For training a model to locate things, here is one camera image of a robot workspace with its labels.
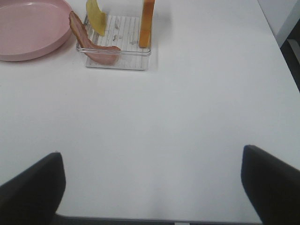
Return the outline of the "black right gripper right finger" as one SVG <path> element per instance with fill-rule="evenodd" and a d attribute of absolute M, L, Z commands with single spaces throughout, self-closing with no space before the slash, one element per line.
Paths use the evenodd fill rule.
<path fill-rule="evenodd" d="M 241 182 L 264 225 L 300 223 L 299 170 L 255 145 L 246 145 Z"/>

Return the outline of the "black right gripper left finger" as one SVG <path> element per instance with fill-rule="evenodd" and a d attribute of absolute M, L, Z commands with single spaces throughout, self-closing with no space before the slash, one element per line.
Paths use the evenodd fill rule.
<path fill-rule="evenodd" d="M 49 225 L 66 188 L 62 155 L 50 153 L 0 187 L 2 225 Z"/>

